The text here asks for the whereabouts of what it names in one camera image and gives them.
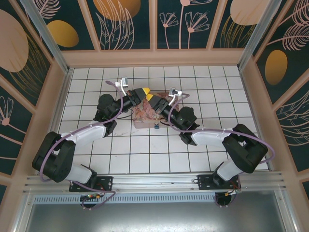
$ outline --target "cable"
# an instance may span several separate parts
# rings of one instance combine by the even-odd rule
[[[180,130],[176,127],[174,127],[170,121],[170,117],[171,117],[171,114],[172,114],[172,111],[173,109],[175,109],[175,107],[180,103],[182,102],[184,99],[188,98],[190,95],[189,94],[186,94],[186,93],[183,93],[183,95],[185,97],[183,98],[180,98],[178,101],[176,101],[176,103],[172,106],[172,108],[170,109],[169,111],[169,116],[168,116],[168,122],[169,122],[169,125],[171,128],[173,128],[174,130],[178,131],[178,132],[182,132],[182,133],[196,133],[196,132],[203,132],[203,131],[213,131],[213,132],[223,132],[223,133],[231,133],[231,134],[236,134],[236,135],[240,135],[240,136],[244,136],[244,137],[247,137],[247,138],[250,138],[250,139],[253,139],[253,140],[256,140],[258,141],[259,143],[261,144],[264,144],[265,146],[267,146],[270,150],[271,150],[271,153],[272,153],[272,156],[269,157],[268,159],[264,160],[264,161],[261,161],[259,164],[262,164],[262,163],[266,163],[268,161],[271,161],[275,158],[276,156],[276,152],[275,152],[275,149],[269,145],[268,143],[264,142],[263,140],[257,138],[257,137],[254,137],[254,136],[251,136],[249,134],[244,134],[244,133],[241,133],[241,132],[237,132],[237,131],[233,131],[233,130],[224,130],[224,129],[207,129],[207,128],[202,128],[202,129],[197,129],[197,130]]]
[[[165,125],[165,126],[169,126],[168,122],[167,122],[165,119],[164,119],[164,120],[165,120],[167,123],[161,122],[162,119],[164,119],[164,118],[163,118],[163,117],[160,118],[160,123],[163,124],[163,125]]]
[[[117,119],[124,119],[124,118],[127,118],[127,117],[130,117],[130,116],[132,116],[132,115],[133,115],[133,110],[131,109],[131,111],[132,111],[132,113],[131,113],[130,115],[128,115],[128,116],[125,116],[125,117],[118,117]]]
[[[110,86],[114,86],[114,87],[116,88],[116,90],[117,90],[119,96],[120,96],[121,106],[120,106],[119,112],[115,115],[115,117],[113,117],[113,118],[111,118],[111,119],[109,119],[109,120],[107,120],[107,121],[98,122],[98,123],[95,123],[95,124],[87,125],[87,126],[85,126],[85,127],[82,127],[82,128],[80,128],[80,129],[77,129],[77,130],[73,131],[72,133],[70,133],[70,134],[68,134],[68,135],[66,135],[66,136],[64,136],[64,137],[62,137],[61,139],[59,139],[59,140],[49,149],[49,151],[47,152],[47,154],[46,154],[46,156],[45,156],[45,159],[43,160],[43,163],[42,163],[41,168],[40,168],[40,179],[41,179],[41,181],[47,182],[47,181],[50,181],[50,180],[51,180],[51,179],[44,179],[44,178],[43,178],[43,170],[44,170],[45,164],[46,164],[46,162],[47,162],[49,156],[51,155],[51,153],[53,152],[53,150],[58,146],[58,144],[60,144],[63,140],[69,138],[70,136],[75,135],[76,133],[78,133],[78,132],[80,132],[80,131],[82,131],[82,130],[84,130],[84,129],[87,129],[87,128],[90,128],[90,127],[99,126],[99,125],[103,125],[103,124],[105,124],[105,123],[109,123],[109,122],[115,120],[115,119],[121,114],[122,108],[123,108],[123,105],[124,105],[124,101],[123,101],[123,99],[122,99],[122,93],[120,92],[120,90],[116,87],[116,85],[115,85],[113,82],[111,82],[111,81],[105,81],[105,83],[108,84],[108,85],[110,85]]]

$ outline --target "white floor tile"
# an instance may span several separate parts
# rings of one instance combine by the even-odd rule
[[[165,91],[164,78],[151,78],[149,79],[149,88],[151,91]]]
[[[66,106],[62,116],[63,121],[78,121],[81,112],[80,106]]]
[[[131,154],[130,173],[149,173],[149,154]]]
[[[89,167],[90,157],[91,157],[91,155],[88,155],[88,156],[73,156],[73,163],[78,164],[78,165],[83,164],[86,167]]]
[[[118,78],[127,77],[127,78],[133,78],[133,67],[124,67],[119,68],[119,74]]]
[[[217,104],[220,117],[235,117],[235,111],[232,103]]]
[[[108,174],[110,159],[110,155],[91,156],[90,168],[95,170],[98,174]]]
[[[134,67],[134,78],[149,78],[148,67]]]
[[[84,92],[86,80],[72,80],[69,92]]]
[[[226,152],[208,152],[211,171],[213,172],[222,162],[227,161]]]
[[[77,124],[78,121],[62,121],[59,129],[59,134],[76,130]]]
[[[188,145],[188,150],[189,152],[207,152],[206,146],[205,145]]]
[[[196,78],[196,80],[197,89],[213,89],[210,77]]]
[[[97,105],[100,92],[86,92],[84,94],[83,105]]]
[[[130,137],[113,137],[112,154],[129,154]]]
[[[149,67],[150,78],[164,78],[163,67]]]
[[[110,174],[129,173],[130,155],[111,155]]]
[[[249,128],[253,133],[256,133],[256,127],[254,124],[254,120],[252,117],[239,117],[238,118],[238,123],[245,125],[246,127]]]
[[[93,142],[92,154],[105,155],[111,153],[112,137],[97,139]]]
[[[85,92],[100,92],[101,85],[102,80],[87,80]]]
[[[178,67],[164,67],[164,76],[165,77],[179,77],[179,68]]]
[[[149,87],[149,79],[133,79],[133,88],[145,88]]]
[[[237,66],[223,66],[226,76],[239,76]]]
[[[66,106],[82,105],[84,93],[69,93]]]
[[[169,152],[188,152],[188,145],[178,135],[169,135]]]
[[[149,136],[132,136],[130,153],[149,153]]]
[[[213,89],[228,89],[225,77],[212,77],[211,82]]]
[[[180,77],[195,77],[193,66],[179,66]]]
[[[220,120],[218,118],[203,118],[203,124],[205,128],[221,129]]]
[[[167,135],[168,129],[166,127],[160,127],[160,129],[150,128],[150,135]]]
[[[92,151],[92,142],[87,143],[83,147],[76,147],[74,154],[75,155],[91,155],[91,151]]]
[[[118,79],[118,68],[104,68],[103,79]]]
[[[132,135],[132,136],[137,136],[137,135],[149,135],[149,128],[137,129],[137,128],[135,128],[134,123],[132,123],[132,126],[131,126],[131,135]]]
[[[91,68],[89,69],[88,80],[89,79],[103,79],[104,68]]]
[[[100,87],[99,91],[101,90],[101,92],[115,92],[116,89],[114,86],[108,85],[105,81],[111,81],[113,83],[115,83],[117,80],[115,79],[104,79],[102,82],[102,87]]]
[[[85,79],[87,79],[88,71],[89,71],[89,69],[74,69],[72,80],[85,80]]]
[[[170,153],[169,162],[171,173],[190,171],[188,153]]]
[[[200,108],[199,104],[183,104],[183,106],[193,108],[195,117],[197,117],[197,118],[202,117],[201,116],[201,108]]]
[[[219,117],[217,104],[208,103],[208,104],[201,104],[200,106],[202,111],[202,117]]]
[[[224,129],[232,129],[237,125],[237,119],[235,117],[221,117],[220,122]]]
[[[248,102],[246,93],[243,89],[231,89],[233,102]]]
[[[213,90],[199,90],[198,96],[200,103],[216,103]]]
[[[226,149],[224,147],[207,145],[207,151],[208,152],[226,151]]]
[[[169,155],[150,154],[151,173],[169,173]]]
[[[189,158],[190,158],[190,168],[192,172],[210,171],[207,152],[189,153]]]
[[[117,120],[117,126],[113,131],[113,136],[130,136],[131,134],[131,120]]]
[[[168,153],[168,137],[161,136],[150,136],[150,153]]]
[[[169,90],[171,87],[180,90],[180,78],[165,78],[166,90]]]
[[[216,102],[220,103],[220,102],[232,102],[231,99],[231,95],[230,95],[230,91],[227,89],[215,89],[214,90],[214,95],[216,97]]]
[[[197,89],[195,78],[180,78],[182,90]]]
[[[228,87],[230,89],[242,89],[242,81],[240,77],[227,77]]]
[[[252,117],[248,103],[234,103],[237,117]]]
[[[223,66],[209,66],[211,77],[213,76],[225,76]]]
[[[96,105],[82,106],[81,115],[79,117],[79,120],[91,121],[96,116],[96,112],[97,112]]]
[[[90,123],[90,120],[78,121],[77,129],[80,129],[80,128],[82,128],[82,127],[88,126],[89,123]]]
[[[208,66],[194,66],[196,77],[210,77]]]

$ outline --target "metal base plate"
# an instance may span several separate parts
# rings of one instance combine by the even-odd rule
[[[97,177],[97,184],[94,186],[94,189],[97,189],[98,192],[100,192],[101,185],[103,186],[105,191],[111,191],[112,190],[112,176],[98,176]],[[69,192],[89,192],[89,190],[72,183],[69,187]]]
[[[232,181],[237,186],[238,176],[234,176],[230,181]],[[226,181],[223,185],[217,186],[213,182],[211,174],[197,176],[197,184],[199,190],[233,189],[233,184],[230,181]]]

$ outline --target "dark teal wallpaper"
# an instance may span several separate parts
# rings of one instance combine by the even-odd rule
[[[4,197],[5,191],[6,191],[6,186],[5,185],[0,185],[0,204],[1,204],[2,199]]]
[[[206,48],[217,0],[158,0],[158,49]]]
[[[258,43],[258,45],[256,46],[255,50],[253,51],[253,56],[254,56],[254,57],[255,57],[255,54],[257,53],[257,51],[260,49],[260,47],[261,47],[261,45],[262,45],[262,43],[263,43],[263,41],[264,41],[266,35],[269,33],[269,31],[270,31],[272,25],[273,25],[274,22],[276,21],[278,15],[280,14],[280,12],[281,12],[282,8],[284,7],[284,5],[286,4],[286,2],[287,2],[287,0],[282,0],[282,2],[280,3],[280,6],[279,6],[279,8],[278,8],[278,10],[277,10],[277,12],[276,12],[276,14],[275,14],[275,16],[272,18],[272,20],[271,20],[271,22],[270,22],[270,24],[269,24],[267,30],[265,31],[264,35],[262,36],[262,38],[261,38],[260,42]]]
[[[0,74],[36,105],[50,63],[8,0],[0,1]]]
[[[268,1],[228,0],[213,48],[244,48]]]
[[[0,172],[12,174],[32,113],[0,87]]]
[[[309,68],[309,7],[295,0],[257,61],[275,103]]]
[[[77,0],[35,0],[60,50],[94,50]]]
[[[297,170],[309,168],[309,82],[277,110]]]
[[[150,49],[148,0],[87,0],[102,50]]]
[[[305,192],[306,192],[308,200],[309,200],[309,181],[303,182],[303,187],[305,189]]]

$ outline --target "flower illustration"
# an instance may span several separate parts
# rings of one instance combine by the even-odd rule
[[[3,96],[0,97],[0,125],[7,126],[10,123],[10,117],[13,110],[14,101],[10,98],[5,99]]]
[[[20,130],[20,129],[18,129],[18,128],[14,127],[10,124],[10,117],[12,115],[13,105],[14,105],[14,101],[11,98],[8,98],[7,101],[5,101],[3,96],[0,97],[0,125],[10,126],[13,129],[26,134],[22,130]],[[9,137],[7,137],[3,134],[0,134],[0,137],[6,139],[8,141],[11,141],[15,144],[22,145],[21,142],[15,140],[15,139],[9,138]],[[1,156],[0,159],[16,160],[17,158],[10,158],[10,157],[2,157]]]
[[[180,13],[180,25],[179,25],[179,49],[182,48],[183,8],[189,5],[202,5],[202,4],[207,4],[210,2],[212,2],[212,0],[180,0],[180,3],[182,5],[182,11]]]
[[[193,18],[192,12],[185,14],[185,22],[187,24],[189,33],[209,29],[209,24],[206,24],[208,21],[206,14],[207,13],[196,13]]]
[[[212,0],[180,0],[180,3],[183,6],[188,6],[188,5],[202,5],[206,3],[210,3]]]
[[[166,45],[169,49],[169,42],[168,42],[168,36],[166,34],[166,28],[178,25],[178,20],[176,20],[177,17],[175,15],[175,12],[167,13],[166,15],[164,13],[161,13],[159,16],[160,16],[162,25],[164,27]]]

